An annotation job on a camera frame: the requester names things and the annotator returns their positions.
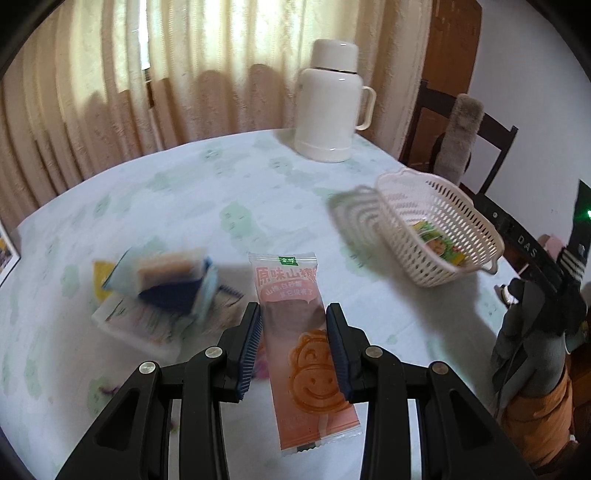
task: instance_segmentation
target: pink snack wrapper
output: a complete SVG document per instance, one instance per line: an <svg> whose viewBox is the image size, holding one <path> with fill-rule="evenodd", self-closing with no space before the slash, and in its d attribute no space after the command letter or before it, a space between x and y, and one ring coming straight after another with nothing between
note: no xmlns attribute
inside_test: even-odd
<svg viewBox="0 0 591 480"><path fill-rule="evenodd" d="M314 254L249 254L281 451L294 453L357 434L359 419L339 390L316 283Z"/></svg>

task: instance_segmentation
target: chair backrest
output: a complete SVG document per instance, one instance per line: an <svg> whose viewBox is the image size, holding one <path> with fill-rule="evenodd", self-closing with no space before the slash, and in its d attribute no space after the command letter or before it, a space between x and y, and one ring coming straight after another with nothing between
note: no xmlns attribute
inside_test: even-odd
<svg viewBox="0 0 591 480"><path fill-rule="evenodd" d="M408 129L408 135L400 162L404 165L408 165L410 159L410 152L413 147L414 137L417 133L418 121L421 117L421 110L426 108L432 112L438 113L445 118L449 118L452 114L452 109L456 103L456 97L448 93L438 92L437 90L431 90L426 80L421 80L421 85L418 89L417 103L414 107L413 117L410 122ZM488 143L494 145L500 150L499 156L496 158L495 164L493 165L490 173L486 177L486 180L480 187L479 193L486 193L488 188L491 186L492 180L495 178L497 172L503 165L505 157L513 144L513 140L517 135L518 128L514 125L511 130L507 130L493 117L485 113L480 128L478 130L478 136L486 140Z"/></svg>

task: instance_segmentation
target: white tablecloth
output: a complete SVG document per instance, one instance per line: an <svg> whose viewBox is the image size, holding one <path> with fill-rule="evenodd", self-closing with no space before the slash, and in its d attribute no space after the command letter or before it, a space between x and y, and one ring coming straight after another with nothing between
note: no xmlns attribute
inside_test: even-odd
<svg viewBox="0 0 591 480"><path fill-rule="evenodd" d="M488 359L504 308L493 285L515 274L446 286L411 283L377 237L376 177L401 164L361 137L339 164L306 160L291 131L263 131L184 145L112 168L54 199L18 228L22 260L0 287L0 425L38 480L52 480L107 395L145 355L99 331L92 260L130 247L206 247L225 283L255 299L246 252L314 251L324 302L405 362L449 363L487 403ZM186 341L180 360L217 341ZM268 381L224 405L235 480L358 479L363 435L282 458ZM366 407L357 406L365 425ZM420 460L411 409L413 471ZM173 433L171 448L178 433ZM176 470L172 462L173 477Z"/></svg>

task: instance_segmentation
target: beige curtain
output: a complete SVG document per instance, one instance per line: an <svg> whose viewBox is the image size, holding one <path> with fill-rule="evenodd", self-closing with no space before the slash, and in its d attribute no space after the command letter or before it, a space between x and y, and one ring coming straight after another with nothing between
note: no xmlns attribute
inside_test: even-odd
<svg viewBox="0 0 591 480"><path fill-rule="evenodd" d="M430 17L431 0L66 0L0 85L0 218L10 231L132 158L293 126L294 87L317 38L360 47L359 74L378 93L366 135L397 156Z"/></svg>

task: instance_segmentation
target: pink plastic basket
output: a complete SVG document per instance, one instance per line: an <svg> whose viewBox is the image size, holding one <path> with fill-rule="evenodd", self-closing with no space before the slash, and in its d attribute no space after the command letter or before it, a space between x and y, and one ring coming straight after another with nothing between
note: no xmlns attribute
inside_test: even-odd
<svg viewBox="0 0 591 480"><path fill-rule="evenodd" d="M453 183L410 168L384 173L376 188L380 196L379 228L404 270L417 285L434 287L461 275L483 270L491 275L505 244L492 224ZM461 267L438 257L413 229L428 220L466 255Z"/></svg>

